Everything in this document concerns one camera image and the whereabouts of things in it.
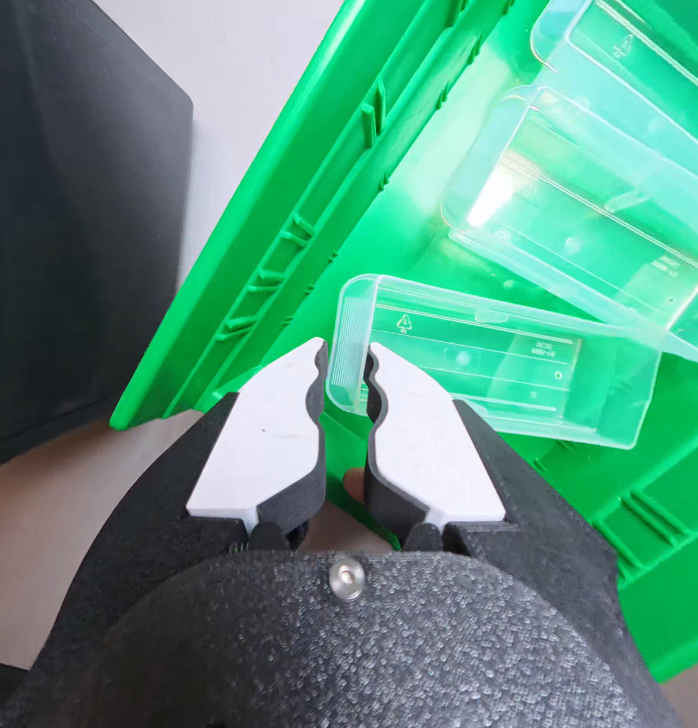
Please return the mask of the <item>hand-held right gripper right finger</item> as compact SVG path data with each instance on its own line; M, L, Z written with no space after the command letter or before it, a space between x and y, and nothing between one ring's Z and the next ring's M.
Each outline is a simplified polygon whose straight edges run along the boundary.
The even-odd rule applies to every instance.
M372 421L365 506L405 547L417 526L443 535L452 523L502 523L507 511L465 420L475 412L385 345L365 360Z

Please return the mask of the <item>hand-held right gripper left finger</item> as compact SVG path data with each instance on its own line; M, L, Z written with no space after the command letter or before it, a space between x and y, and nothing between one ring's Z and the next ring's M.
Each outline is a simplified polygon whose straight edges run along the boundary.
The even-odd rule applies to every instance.
M241 521L248 534L274 526L284 537L326 498L328 343L299 345L242 386L187 500L192 517Z

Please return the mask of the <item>clear plastic drawer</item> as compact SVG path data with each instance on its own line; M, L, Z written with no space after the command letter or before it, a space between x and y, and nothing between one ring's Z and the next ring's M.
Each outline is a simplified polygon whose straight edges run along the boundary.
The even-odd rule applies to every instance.
M491 109L445 190L467 248L698 362L698 139L624 128L549 86Z
M698 1L553 1L530 33L545 81L698 176Z
M614 325L388 275L339 294L327 394L366 416L365 359L378 343L425 371L496 431L631 449L661 360Z

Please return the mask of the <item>black drawer cabinet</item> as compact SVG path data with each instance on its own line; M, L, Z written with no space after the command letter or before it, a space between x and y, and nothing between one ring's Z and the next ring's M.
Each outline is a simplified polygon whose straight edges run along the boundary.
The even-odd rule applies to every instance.
M0 1L0 464L132 377L176 293L192 114L95 2Z

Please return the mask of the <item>green plastic bin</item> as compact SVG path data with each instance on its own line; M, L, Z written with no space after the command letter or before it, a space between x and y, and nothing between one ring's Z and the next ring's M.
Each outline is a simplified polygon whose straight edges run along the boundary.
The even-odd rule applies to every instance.
M111 426L207 412L307 339L333 340L339 294L360 275L613 325L467 248L441 215L494 105L549 86L530 47L547 3L344 2ZM615 551L624 616L664 683L698 663L698 362L614 326L661 351L633 448L502 436ZM370 423L326 397L328 467L341 478L362 463Z

